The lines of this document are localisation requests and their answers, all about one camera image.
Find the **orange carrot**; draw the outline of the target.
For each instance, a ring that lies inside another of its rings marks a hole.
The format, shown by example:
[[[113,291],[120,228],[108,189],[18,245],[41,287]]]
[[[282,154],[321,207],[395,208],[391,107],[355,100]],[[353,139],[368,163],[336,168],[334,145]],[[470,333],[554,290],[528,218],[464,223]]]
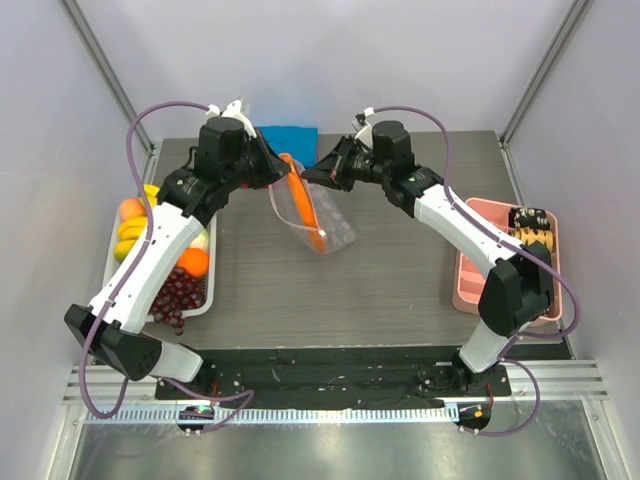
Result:
[[[316,253],[325,253],[326,243],[324,233],[318,225],[313,202],[298,173],[296,162],[289,153],[282,153],[279,157],[290,168],[290,171],[286,176],[286,181],[294,206],[301,221],[300,229],[307,233],[311,242],[311,247]]]

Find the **clear pink-dotted zip bag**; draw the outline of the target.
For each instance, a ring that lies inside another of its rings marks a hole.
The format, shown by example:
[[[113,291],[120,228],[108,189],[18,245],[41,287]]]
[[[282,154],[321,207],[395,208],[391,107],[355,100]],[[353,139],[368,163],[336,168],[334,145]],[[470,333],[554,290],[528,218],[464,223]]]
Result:
[[[301,177],[305,168],[297,160],[295,160],[295,162]],[[283,222],[304,245],[316,253],[311,247],[307,233],[300,229],[301,221],[287,186],[286,176],[268,187],[271,206],[279,220]],[[330,197],[327,189],[315,184],[310,184],[304,179],[302,180],[310,194],[318,225],[325,237],[326,252],[316,254],[330,254],[350,245],[355,240],[355,232]]]

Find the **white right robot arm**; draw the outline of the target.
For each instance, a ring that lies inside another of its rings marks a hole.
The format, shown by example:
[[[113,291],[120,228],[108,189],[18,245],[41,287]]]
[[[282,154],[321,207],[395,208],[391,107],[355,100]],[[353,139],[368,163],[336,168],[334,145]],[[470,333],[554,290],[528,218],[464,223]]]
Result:
[[[436,172],[417,164],[401,122],[382,121],[343,137],[302,176],[345,192],[356,182],[380,186],[392,205],[433,228],[480,272],[485,280],[478,303],[480,322],[452,358],[447,389],[477,393],[509,342],[552,306],[550,251],[501,231],[460,201]]]

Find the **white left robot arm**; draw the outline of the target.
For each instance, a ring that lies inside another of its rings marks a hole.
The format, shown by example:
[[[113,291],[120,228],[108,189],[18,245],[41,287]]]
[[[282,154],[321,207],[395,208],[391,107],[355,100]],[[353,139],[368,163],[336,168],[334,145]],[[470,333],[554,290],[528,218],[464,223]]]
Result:
[[[202,357],[183,345],[143,334],[147,314],[179,257],[243,186],[260,189],[289,171],[242,114],[210,118],[201,127],[194,164],[168,175],[142,237],[107,285],[64,321],[86,354],[131,381],[169,377],[190,398],[213,385]]]

